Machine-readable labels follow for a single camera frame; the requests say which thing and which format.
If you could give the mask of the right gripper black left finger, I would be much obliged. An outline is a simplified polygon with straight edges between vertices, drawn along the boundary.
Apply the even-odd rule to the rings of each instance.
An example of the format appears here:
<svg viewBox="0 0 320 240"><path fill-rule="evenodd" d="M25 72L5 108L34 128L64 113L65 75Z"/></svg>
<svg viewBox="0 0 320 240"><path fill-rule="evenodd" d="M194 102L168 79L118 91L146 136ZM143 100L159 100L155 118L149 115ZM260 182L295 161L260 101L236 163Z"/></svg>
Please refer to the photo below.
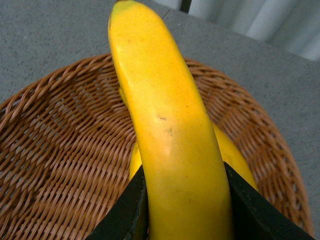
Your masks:
<svg viewBox="0 0 320 240"><path fill-rule="evenodd" d="M148 238L148 194L143 167L107 215L87 236L88 240L146 240Z"/></svg>

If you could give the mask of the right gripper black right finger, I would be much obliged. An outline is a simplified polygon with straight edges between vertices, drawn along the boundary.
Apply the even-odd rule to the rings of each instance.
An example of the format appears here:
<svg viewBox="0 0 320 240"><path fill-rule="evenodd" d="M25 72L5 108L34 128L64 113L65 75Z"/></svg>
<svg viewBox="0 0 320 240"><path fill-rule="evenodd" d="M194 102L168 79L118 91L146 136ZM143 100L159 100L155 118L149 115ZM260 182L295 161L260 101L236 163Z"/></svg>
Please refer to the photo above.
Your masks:
<svg viewBox="0 0 320 240"><path fill-rule="evenodd" d="M237 240L312 240L279 212L228 163L224 163Z"/></svg>

